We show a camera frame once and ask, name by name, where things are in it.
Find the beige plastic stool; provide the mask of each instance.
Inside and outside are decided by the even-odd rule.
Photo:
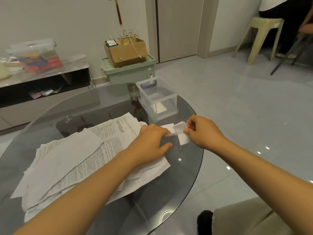
[[[270,29],[278,28],[276,39],[273,46],[271,61],[275,56],[276,48],[279,40],[279,36],[281,33],[281,29],[283,28],[284,20],[283,19],[269,19],[269,18],[261,18],[261,17],[253,17],[250,21],[247,29],[245,30],[244,35],[242,36],[240,43],[238,44],[236,50],[234,51],[232,57],[235,57],[240,45],[242,44],[243,40],[245,39],[245,36],[247,35],[249,29],[251,27],[258,28],[258,33],[256,35],[256,38],[254,40],[250,56],[248,58],[247,64],[253,65],[257,55],[259,54],[259,51],[261,49],[262,44],[264,43],[264,40],[269,32]]]

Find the white door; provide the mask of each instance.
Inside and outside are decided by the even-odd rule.
[[[203,0],[156,0],[159,62],[195,55]]]

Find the foot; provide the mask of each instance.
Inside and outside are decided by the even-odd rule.
[[[198,235],[212,235],[213,213],[209,210],[203,211],[197,218]]]
[[[282,53],[277,53],[276,55],[275,55],[275,57],[277,57],[277,58],[283,58],[285,55],[284,54],[282,54]],[[288,59],[295,59],[297,57],[297,55],[295,55],[295,54],[290,54],[287,58]]]

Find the right hand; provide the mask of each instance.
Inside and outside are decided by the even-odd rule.
[[[228,140],[216,124],[205,117],[192,115],[186,125],[184,133],[200,148],[216,152]]]

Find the round glass table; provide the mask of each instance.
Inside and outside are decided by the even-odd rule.
[[[135,83],[93,88],[70,97],[31,122],[8,146],[0,159],[0,231],[11,235],[24,224],[21,197],[10,199],[23,172],[35,158],[41,144],[65,138],[130,112],[138,121],[153,123],[141,107]],[[179,123],[195,114],[177,97],[178,114],[155,122]],[[163,139],[173,147],[165,155],[170,167],[135,192],[104,206],[87,234],[149,234],[183,202],[198,175],[203,150],[178,138]]]

